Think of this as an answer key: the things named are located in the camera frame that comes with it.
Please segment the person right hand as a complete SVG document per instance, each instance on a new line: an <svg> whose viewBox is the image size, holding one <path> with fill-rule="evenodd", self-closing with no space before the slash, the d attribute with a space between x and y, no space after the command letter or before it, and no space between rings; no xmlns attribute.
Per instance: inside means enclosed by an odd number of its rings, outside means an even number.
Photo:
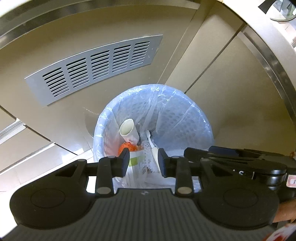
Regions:
<svg viewBox="0 0 296 241"><path fill-rule="evenodd" d="M279 208L273 220L273 223L288 221L288 220L294 221L295 219L296 219L296 200L293 199L290 201L283 202L279 205Z"/></svg>

